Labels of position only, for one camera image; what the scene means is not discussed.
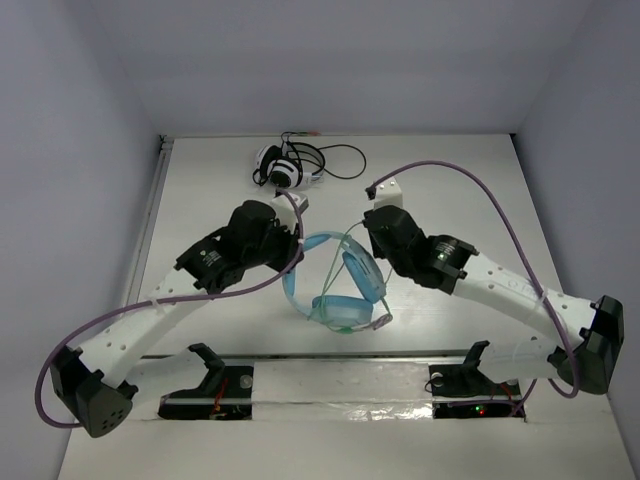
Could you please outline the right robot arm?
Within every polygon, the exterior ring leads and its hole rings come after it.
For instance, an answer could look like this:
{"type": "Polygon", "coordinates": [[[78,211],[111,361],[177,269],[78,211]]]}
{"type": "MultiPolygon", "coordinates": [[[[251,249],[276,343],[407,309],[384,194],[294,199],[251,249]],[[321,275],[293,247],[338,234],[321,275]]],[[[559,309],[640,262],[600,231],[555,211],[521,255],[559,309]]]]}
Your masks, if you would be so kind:
{"type": "Polygon", "coordinates": [[[459,364],[431,367],[432,391],[448,398],[488,395],[514,379],[560,379],[582,392],[608,392],[624,342],[623,306],[615,298],[571,297],[532,282],[449,235],[427,236],[405,210],[386,205],[364,214],[375,257],[417,285],[489,307],[536,331],[533,340],[474,343],[459,364]]]}

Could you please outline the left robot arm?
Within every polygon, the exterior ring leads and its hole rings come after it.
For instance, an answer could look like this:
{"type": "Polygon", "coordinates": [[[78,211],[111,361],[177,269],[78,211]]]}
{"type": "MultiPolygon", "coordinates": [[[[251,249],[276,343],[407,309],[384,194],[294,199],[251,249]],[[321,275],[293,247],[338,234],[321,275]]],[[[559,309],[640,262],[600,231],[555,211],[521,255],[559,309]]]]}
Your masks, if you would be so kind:
{"type": "Polygon", "coordinates": [[[248,295],[289,273],[303,258],[302,194],[279,192],[267,203],[246,200],[228,223],[175,260],[146,299],[103,314],[68,334],[38,374],[34,402],[40,418],[43,384],[52,382],[74,417],[70,428],[100,438],[130,414],[149,376],[135,372],[142,357],[182,320],[214,300],[248,295]]]}

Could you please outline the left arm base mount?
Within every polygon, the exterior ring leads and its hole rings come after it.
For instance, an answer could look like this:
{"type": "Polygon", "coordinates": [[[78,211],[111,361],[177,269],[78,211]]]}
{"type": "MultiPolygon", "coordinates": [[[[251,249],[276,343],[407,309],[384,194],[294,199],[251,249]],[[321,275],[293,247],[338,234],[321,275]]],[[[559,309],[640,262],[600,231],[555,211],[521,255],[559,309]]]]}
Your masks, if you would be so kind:
{"type": "Polygon", "coordinates": [[[187,349],[201,360],[206,372],[200,383],[164,395],[158,416],[164,420],[251,420],[254,367],[226,365],[205,344],[187,349]]]}

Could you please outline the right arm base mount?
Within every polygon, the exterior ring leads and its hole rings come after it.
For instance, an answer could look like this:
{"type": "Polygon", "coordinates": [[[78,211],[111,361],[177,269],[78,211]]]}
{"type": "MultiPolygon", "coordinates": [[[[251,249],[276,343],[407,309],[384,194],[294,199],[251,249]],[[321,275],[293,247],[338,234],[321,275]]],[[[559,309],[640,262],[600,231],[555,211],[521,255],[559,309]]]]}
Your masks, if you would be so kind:
{"type": "Polygon", "coordinates": [[[476,342],[461,363],[429,367],[424,390],[435,399],[435,419],[525,418],[524,407],[518,407],[519,384],[496,383],[478,370],[489,345],[487,340],[476,342]]]}

